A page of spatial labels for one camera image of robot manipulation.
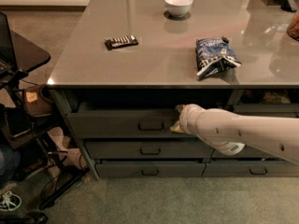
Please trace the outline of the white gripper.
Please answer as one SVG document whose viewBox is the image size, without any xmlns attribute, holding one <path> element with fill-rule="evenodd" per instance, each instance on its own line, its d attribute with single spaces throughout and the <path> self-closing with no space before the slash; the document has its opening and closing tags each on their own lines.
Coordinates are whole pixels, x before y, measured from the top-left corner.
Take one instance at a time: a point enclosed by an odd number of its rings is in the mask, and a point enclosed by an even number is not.
<svg viewBox="0 0 299 224">
<path fill-rule="evenodd" d="M 175 109 L 180 113 L 179 120 L 170 127 L 170 131 L 197 136 L 199 132 L 196 121 L 205 112 L 205 109 L 195 104 L 177 105 Z"/>
</svg>

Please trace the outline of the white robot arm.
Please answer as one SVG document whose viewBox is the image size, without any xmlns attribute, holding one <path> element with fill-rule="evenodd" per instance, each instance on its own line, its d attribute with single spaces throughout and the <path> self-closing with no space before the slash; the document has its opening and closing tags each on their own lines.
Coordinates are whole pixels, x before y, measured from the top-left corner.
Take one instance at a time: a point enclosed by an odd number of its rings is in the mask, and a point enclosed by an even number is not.
<svg viewBox="0 0 299 224">
<path fill-rule="evenodd" d="M 197 136 L 224 155 L 249 146 L 299 164 L 299 119 L 244 116 L 195 104 L 178 105 L 177 111 L 172 132 Z"/>
</svg>

